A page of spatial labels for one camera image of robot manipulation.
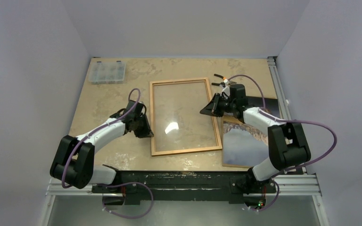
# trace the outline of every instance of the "robotic arm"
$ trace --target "robotic arm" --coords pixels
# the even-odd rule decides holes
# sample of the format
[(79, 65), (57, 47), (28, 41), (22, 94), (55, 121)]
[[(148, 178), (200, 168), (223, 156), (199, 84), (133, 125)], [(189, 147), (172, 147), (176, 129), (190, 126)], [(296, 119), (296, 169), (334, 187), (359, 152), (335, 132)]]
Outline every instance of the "robotic arm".
[[(145, 105), (136, 103), (135, 108), (130, 111), (134, 104), (135, 101), (129, 100), (125, 109), (111, 115), (102, 125), (86, 134), (76, 137), (64, 136), (59, 143), (58, 151), (50, 168), (50, 175), (62, 180), (65, 165), (71, 152), (77, 143), (86, 137), (75, 152), (77, 159), (70, 161), (66, 170), (65, 182), (80, 189), (87, 184), (111, 184), (116, 176), (116, 170), (109, 166), (94, 166), (94, 155), (110, 141), (131, 131), (138, 138), (153, 136), (146, 117)], [(128, 113), (121, 120), (112, 123), (123, 115), (121, 112)]]
[(223, 90), (214, 95), (200, 111), (201, 114), (222, 117), (224, 113), (231, 113), (244, 124), (268, 135), (269, 157), (248, 170), (247, 181), (250, 184), (266, 181), (288, 167), (310, 160), (311, 153), (301, 123), (285, 123), (281, 119), (277, 121), (276, 117), (250, 105), (242, 84), (229, 84), (224, 78), (224, 82), (212, 85), (220, 85)]

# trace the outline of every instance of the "white wall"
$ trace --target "white wall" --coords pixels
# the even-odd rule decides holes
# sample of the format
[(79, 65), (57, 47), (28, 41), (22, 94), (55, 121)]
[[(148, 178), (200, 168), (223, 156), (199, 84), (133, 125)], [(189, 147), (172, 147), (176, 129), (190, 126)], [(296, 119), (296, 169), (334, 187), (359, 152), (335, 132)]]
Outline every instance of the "white wall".
[(0, 226), (36, 225), (88, 61), (60, 0), (0, 0)]
[(96, 57), (276, 56), (309, 0), (63, 0)]
[[(362, 1), (310, 0), (277, 63), (293, 117), (338, 135), (335, 151), (311, 167), (331, 225), (362, 225)], [(329, 133), (305, 129), (319, 156)]]

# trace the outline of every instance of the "tabletop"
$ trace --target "tabletop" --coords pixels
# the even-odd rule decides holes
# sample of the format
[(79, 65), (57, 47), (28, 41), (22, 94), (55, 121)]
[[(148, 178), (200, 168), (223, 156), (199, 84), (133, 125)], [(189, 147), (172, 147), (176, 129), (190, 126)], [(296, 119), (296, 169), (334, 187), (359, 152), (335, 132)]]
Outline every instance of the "tabletop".
[[(150, 81), (207, 77), (210, 82), (221, 82), (213, 74), (225, 77), (246, 74), (257, 81), (266, 98), (277, 98), (266, 59), (92, 58), (90, 65), (97, 61), (117, 60), (127, 64), (125, 79), (121, 84), (91, 84), (88, 81), (91, 67), (88, 69), (69, 135), (84, 134), (125, 108), (128, 94), (133, 88), (141, 90), (140, 101), (149, 109)], [(250, 80), (235, 78), (233, 81), (245, 85), (247, 96), (260, 96)], [(215, 86), (210, 89), (212, 94), (221, 91), (220, 87)], [(110, 165), (120, 170), (246, 170), (222, 166), (221, 150), (152, 157), (150, 142), (150, 138), (139, 139), (132, 133), (126, 134), (96, 153), (94, 164)]]

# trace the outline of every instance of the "clear plastic container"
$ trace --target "clear plastic container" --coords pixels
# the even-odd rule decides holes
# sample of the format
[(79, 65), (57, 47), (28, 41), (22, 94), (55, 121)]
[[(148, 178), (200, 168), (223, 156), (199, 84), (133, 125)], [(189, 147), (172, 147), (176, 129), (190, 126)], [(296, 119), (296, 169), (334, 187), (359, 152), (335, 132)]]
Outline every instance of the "clear plastic container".
[(125, 77), (125, 63), (97, 61), (91, 66), (89, 81), (92, 84), (122, 83)]

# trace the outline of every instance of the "beige table surface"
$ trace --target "beige table surface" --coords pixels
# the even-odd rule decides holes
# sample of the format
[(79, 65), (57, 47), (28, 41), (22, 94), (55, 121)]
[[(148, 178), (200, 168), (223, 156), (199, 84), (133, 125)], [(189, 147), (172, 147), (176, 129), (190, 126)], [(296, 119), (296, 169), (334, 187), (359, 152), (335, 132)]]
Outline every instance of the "beige table surface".
[[(92, 58), (91, 64), (116, 60), (127, 63), (122, 84), (93, 85), (88, 81), (87, 73), (70, 128), (71, 136), (90, 131), (113, 113), (125, 108), (128, 94), (133, 88), (141, 90), (140, 101), (148, 108), (150, 120), (150, 81), (208, 77), (210, 82), (221, 82), (221, 79), (213, 76), (214, 73), (225, 77), (247, 74), (259, 83), (265, 97), (276, 98), (266, 59)], [(247, 96), (260, 96), (254, 83), (248, 79), (236, 78), (233, 81), (245, 85)], [(213, 95), (221, 88), (211, 86), (211, 91)], [(139, 139), (133, 133), (128, 133), (103, 147), (95, 155), (95, 164), (106, 164), (120, 170), (246, 170), (223, 167), (221, 151), (152, 157), (150, 142), (150, 138)]]

